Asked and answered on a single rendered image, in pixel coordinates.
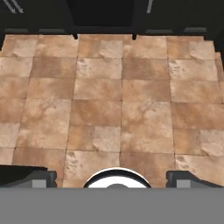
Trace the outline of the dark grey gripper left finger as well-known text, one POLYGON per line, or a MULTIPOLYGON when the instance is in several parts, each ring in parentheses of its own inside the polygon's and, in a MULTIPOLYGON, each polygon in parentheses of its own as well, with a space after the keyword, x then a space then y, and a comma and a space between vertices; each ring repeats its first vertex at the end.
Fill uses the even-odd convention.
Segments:
POLYGON ((0 164, 0 188, 55 188, 57 172, 43 166, 0 164))

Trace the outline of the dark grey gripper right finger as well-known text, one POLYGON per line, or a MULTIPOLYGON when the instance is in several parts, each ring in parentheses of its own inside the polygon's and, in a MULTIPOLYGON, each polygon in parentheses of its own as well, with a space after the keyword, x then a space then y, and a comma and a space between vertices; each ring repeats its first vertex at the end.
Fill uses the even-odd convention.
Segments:
POLYGON ((204 179, 197 178, 189 171, 168 171, 166 173, 166 179, 167 182, 165 186, 167 188, 223 188, 223 185, 217 185, 204 179))

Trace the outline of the black oven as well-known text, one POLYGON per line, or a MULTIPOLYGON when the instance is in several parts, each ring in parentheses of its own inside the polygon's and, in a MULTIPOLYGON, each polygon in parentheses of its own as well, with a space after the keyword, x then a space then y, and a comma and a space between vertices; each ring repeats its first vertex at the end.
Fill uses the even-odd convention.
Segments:
POLYGON ((73 21, 73 33, 131 34, 141 32, 147 0, 66 0, 73 21))

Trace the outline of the white and black round object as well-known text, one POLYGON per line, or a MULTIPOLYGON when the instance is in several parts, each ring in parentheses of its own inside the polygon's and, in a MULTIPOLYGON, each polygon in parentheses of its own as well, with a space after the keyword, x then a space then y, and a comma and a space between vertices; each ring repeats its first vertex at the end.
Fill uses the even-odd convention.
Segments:
POLYGON ((122 167, 100 170, 92 175, 84 188, 151 188, 147 179, 136 171, 122 167))

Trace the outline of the dark cupboard run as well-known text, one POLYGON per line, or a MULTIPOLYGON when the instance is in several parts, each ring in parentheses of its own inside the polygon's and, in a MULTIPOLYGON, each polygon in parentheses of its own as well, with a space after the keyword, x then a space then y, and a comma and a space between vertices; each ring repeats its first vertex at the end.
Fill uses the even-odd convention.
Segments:
POLYGON ((144 0, 143 35, 200 35, 215 40, 223 29, 224 0, 144 0))
POLYGON ((73 20, 67 0, 0 0, 0 33, 7 30, 38 34, 42 30, 70 32, 73 20))

